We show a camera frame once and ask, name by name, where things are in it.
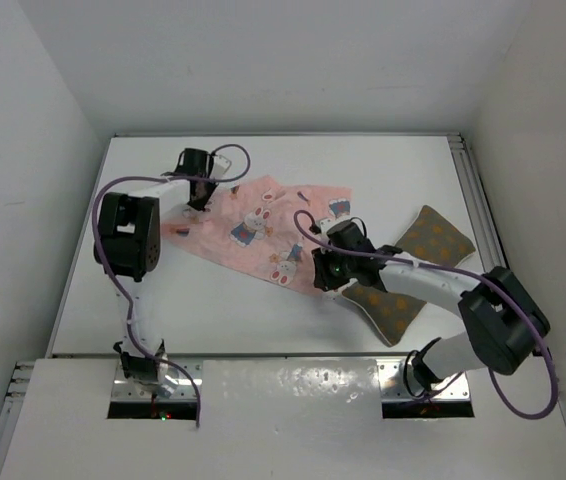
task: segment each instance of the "white wall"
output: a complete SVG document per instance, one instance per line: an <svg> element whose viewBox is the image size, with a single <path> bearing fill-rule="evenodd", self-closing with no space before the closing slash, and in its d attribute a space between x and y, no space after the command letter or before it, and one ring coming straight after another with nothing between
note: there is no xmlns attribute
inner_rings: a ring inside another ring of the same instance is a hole
<svg viewBox="0 0 566 480"><path fill-rule="evenodd" d="M19 0L100 130L457 130L529 0Z"/></svg>
<svg viewBox="0 0 566 480"><path fill-rule="evenodd" d="M552 323L566 413L566 1L534 3L473 143L508 259Z"/></svg>
<svg viewBox="0 0 566 480"><path fill-rule="evenodd" d="M102 153L16 0L0 0L0 407L45 353Z"/></svg>

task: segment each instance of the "cartoon rabbit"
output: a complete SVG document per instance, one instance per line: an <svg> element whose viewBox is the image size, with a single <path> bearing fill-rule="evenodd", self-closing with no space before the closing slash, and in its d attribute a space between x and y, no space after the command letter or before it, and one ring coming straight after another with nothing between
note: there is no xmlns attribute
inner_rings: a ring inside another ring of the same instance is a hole
<svg viewBox="0 0 566 480"><path fill-rule="evenodd" d="M350 214L350 201L347 198L337 198L336 200L330 200L328 206L330 208L330 212L336 218Z"/></svg>
<svg viewBox="0 0 566 480"><path fill-rule="evenodd" d="M272 255L270 261L276 263L276 269L270 275L270 280L283 287L292 283L297 265L301 261L302 250L303 246L297 243L292 247L291 252L281 252L280 255Z"/></svg>
<svg viewBox="0 0 566 480"><path fill-rule="evenodd" d="M252 240L262 240L267 235L272 235L272 228L267 226L267 219L271 215L269 210L262 207L248 213L243 222L234 227L230 232L230 238L241 247L247 247Z"/></svg>
<svg viewBox="0 0 566 480"><path fill-rule="evenodd" d="M261 200L263 200L265 203L270 203L275 198L276 197L274 195L274 190L272 190L271 188L267 192L265 192L263 195L261 195Z"/></svg>

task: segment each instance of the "brown pillow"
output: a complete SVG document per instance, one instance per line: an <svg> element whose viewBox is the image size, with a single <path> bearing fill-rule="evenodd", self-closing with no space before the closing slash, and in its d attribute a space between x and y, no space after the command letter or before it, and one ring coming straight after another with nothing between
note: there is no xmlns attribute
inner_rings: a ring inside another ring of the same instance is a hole
<svg viewBox="0 0 566 480"><path fill-rule="evenodd" d="M425 205L396 246L426 262L454 267L474 253L472 241L432 207ZM396 345L426 302L384 293L358 283L342 292L358 305L389 345Z"/></svg>

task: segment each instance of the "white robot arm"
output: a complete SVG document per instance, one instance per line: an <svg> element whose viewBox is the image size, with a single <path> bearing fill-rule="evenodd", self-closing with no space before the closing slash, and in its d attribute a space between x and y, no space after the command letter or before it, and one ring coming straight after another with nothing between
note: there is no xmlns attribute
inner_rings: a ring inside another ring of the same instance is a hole
<svg viewBox="0 0 566 480"><path fill-rule="evenodd" d="M426 264L396 247L377 250L349 218L319 223L311 230L320 233L323 244L330 247L312 251L315 287L339 290L357 280L382 292L432 303L463 320L465 333L434 339L415 352L406 375L409 390L418 387L428 392L451 375L479 368L511 375L533 352L536 340L529 325L483 283L497 285L519 305L540 337L550 330L539 307L507 268L495 267L481 276L467 276L460 270Z"/></svg>
<svg viewBox="0 0 566 480"><path fill-rule="evenodd" d="M183 152L182 163L179 161L170 174L222 179L230 167L231 162L221 155L188 148ZM160 219L186 206L204 209L215 188L215 183L166 177L164 183L127 194L107 193L101 203L98 235L103 250L115 279L134 300L129 318L130 302L116 289L123 339L114 348L126 375L144 384L160 386L163 381L159 365L146 354L165 358L161 333L151 318L153 302L146 281L161 253ZM101 263L96 251L95 259Z"/></svg>

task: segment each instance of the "pink fabric with bunny print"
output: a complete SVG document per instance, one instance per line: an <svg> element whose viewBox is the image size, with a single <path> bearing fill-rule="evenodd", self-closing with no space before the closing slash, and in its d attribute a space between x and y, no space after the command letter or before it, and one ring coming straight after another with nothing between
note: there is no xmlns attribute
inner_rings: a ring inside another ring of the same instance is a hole
<svg viewBox="0 0 566 480"><path fill-rule="evenodd" d="M229 190L218 188L205 212L186 207L161 225L162 235L199 257L310 295L314 282L311 251L293 222L309 210L318 220L350 213L349 188L283 187L262 177Z"/></svg>

